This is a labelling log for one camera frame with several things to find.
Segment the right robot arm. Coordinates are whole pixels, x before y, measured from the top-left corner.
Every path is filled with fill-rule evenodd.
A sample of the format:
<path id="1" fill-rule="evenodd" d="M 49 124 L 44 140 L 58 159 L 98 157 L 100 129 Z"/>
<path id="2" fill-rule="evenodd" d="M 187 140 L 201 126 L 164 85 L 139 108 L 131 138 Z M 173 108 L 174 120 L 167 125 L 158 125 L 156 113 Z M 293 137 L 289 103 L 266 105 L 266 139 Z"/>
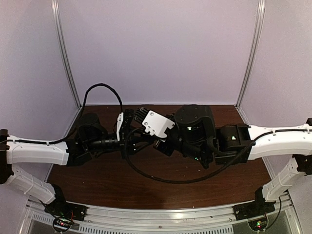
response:
<path id="1" fill-rule="evenodd" d="M 250 202 L 254 215 L 273 207 L 276 200 L 300 178 L 312 173 L 312 125 L 259 127 L 230 124 L 217 128 L 209 106 L 184 105 L 171 116 L 149 111 L 143 124 L 158 138 L 155 148 L 170 156 L 174 151 L 193 158 L 204 168 L 214 161 L 232 164 L 268 156 L 291 155 L 286 166 L 255 192 Z"/>

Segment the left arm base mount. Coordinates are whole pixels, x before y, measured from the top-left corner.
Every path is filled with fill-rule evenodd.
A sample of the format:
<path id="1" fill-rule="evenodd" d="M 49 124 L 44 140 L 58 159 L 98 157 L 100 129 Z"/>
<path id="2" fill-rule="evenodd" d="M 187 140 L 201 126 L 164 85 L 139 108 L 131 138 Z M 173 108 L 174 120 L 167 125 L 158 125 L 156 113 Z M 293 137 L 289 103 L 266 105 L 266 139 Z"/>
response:
<path id="1" fill-rule="evenodd" d="M 44 203 L 42 205 L 44 211 L 54 218 L 52 227 L 57 233 L 68 231 L 75 224 L 75 221 L 84 221 L 87 210 L 86 206 L 68 202 L 63 205 L 47 205 Z"/>

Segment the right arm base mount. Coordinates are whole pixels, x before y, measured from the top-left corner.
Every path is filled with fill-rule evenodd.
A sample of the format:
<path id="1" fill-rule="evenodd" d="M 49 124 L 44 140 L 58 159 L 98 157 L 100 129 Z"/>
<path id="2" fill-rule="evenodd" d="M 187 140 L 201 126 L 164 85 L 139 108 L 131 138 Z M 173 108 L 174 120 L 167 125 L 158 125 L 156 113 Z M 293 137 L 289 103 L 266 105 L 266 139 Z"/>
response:
<path id="1" fill-rule="evenodd" d="M 256 201 L 235 205 L 233 207 L 236 221 L 246 219 L 252 231 L 265 231 L 269 226 L 268 213 L 275 211 L 274 202 Z"/>

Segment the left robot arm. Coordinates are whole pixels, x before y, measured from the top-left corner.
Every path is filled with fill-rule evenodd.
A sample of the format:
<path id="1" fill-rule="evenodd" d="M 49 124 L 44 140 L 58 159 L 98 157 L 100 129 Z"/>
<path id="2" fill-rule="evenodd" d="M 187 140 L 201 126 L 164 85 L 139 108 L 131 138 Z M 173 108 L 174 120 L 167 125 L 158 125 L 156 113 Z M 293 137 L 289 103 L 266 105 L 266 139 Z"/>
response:
<path id="1" fill-rule="evenodd" d="M 117 118 L 118 132 L 108 133 L 95 113 L 84 114 L 78 121 L 75 136 L 72 139 L 40 141 L 18 138 L 0 131 L 0 183 L 36 197 L 45 211 L 56 217 L 82 219 L 84 206 L 66 201 L 62 189 L 32 176 L 17 166 L 17 163 L 51 163 L 60 166 L 81 166 L 93 157 L 101 154 L 122 151 L 136 152 L 135 148 L 124 149 L 125 143 L 152 143 L 153 132 L 148 122 L 143 122 L 138 136 L 128 136 L 134 130 L 130 113 L 120 113 Z"/>

